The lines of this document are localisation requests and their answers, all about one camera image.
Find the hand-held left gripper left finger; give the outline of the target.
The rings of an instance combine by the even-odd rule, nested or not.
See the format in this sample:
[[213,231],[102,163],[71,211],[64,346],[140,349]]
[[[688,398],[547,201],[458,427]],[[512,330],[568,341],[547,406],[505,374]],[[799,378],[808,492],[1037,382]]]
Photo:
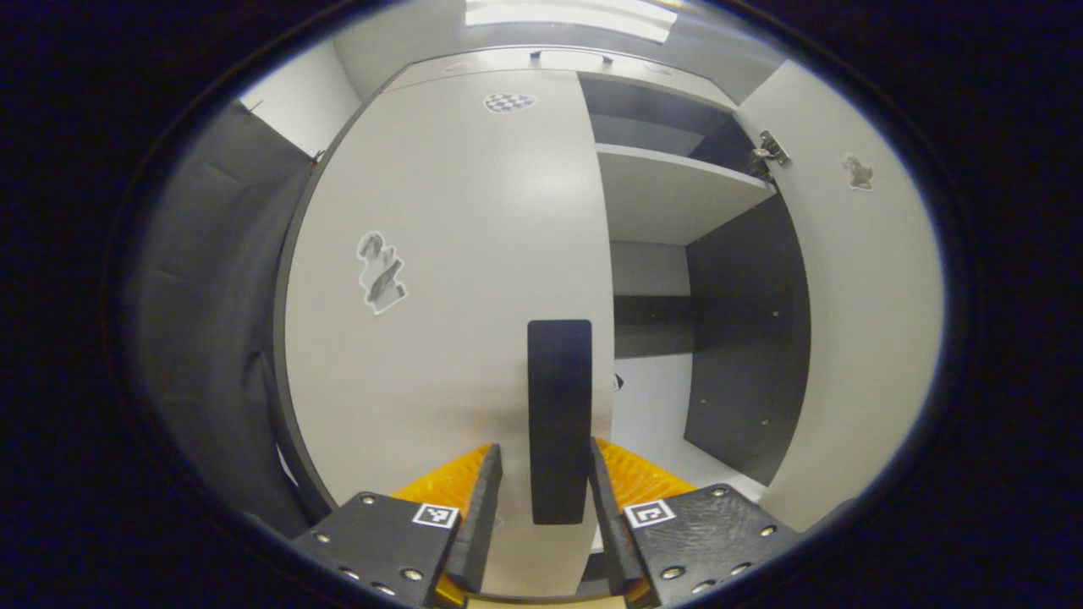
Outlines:
[[499,485],[503,448],[488,443],[391,495],[358,492],[293,537],[293,550],[392,601],[464,608],[482,586]]

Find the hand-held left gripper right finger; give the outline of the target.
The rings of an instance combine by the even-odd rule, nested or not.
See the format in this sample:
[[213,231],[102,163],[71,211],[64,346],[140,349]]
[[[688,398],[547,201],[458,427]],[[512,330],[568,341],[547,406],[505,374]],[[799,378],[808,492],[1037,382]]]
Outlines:
[[626,448],[591,441],[589,485],[606,584],[629,608],[686,608],[801,537],[734,485],[694,488]]

